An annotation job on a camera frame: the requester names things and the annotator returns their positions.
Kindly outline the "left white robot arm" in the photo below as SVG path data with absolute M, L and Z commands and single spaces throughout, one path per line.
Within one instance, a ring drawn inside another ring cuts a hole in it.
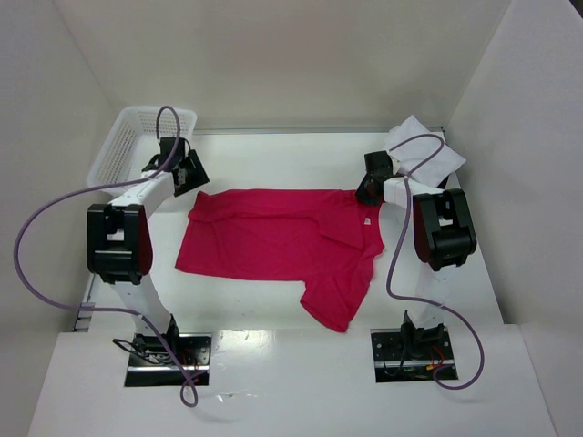
M 128 350 L 151 364 L 172 363 L 159 333 L 179 353 L 179 329 L 164 307 L 150 271 L 154 251 L 148 219 L 169 198 L 208 183 L 204 167 L 186 138 L 161 137 L 160 152 L 143 168 L 141 182 L 107 204 L 87 211 L 87 266 L 134 312 L 135 339 Z

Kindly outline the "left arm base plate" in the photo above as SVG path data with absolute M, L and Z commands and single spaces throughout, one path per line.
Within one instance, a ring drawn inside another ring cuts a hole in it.
M 128 366 L 124 386 L 180 386 L 183 376 L 156 337 L 135 335 L 132 341 L 114 339 L 127 352 Z M 176 338 L 175 355 L 197 386 L 208 386 L 210 379 L 210 333 L 180 334 Z

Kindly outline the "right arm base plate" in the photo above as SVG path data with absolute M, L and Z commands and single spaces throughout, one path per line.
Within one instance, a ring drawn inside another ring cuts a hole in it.
M 431 381 L 434 371 L 439 379 L 455 381 L 458 373 L 449 333 L 432 329 L 419 341 L 406 338 L 401 330 L 371 330 L 375 381 Z

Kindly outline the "red t-shirt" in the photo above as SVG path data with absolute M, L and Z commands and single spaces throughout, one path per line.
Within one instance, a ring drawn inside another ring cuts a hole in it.
M 175 262 L 184 273 L 301 281 L 303 308 L 346 332 L 384 251 L 380 207 L 342 189 L 200 192 Z

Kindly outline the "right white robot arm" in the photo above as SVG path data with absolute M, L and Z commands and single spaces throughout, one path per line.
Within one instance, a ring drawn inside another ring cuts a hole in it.
M 386 280 L 388 295 L 395 300 L 423 303 L 456 316 L 473 336 L 479 360 L 484 361 L 482 341 L 461 313 L 441 300 L 421 295 L 400 295 L 392 290 L 394 271 L 409 228 L 413 229 L 415 253 L 427 265 L 418 277 L 419 290 L 438 290 L 444 285 L 449 271 L 464 265 L 476 251 L 476 233 L 464 191 L 460 188 L 444 190 L 428 187 L 414 181 L 409 173 L 399 174 L 394 160 L 385 151 L 366 154 L 364 163 L 365 176 L 355 192 L 357 201 L 366 206 L 387 203 L 405 209 L 404 224 Z

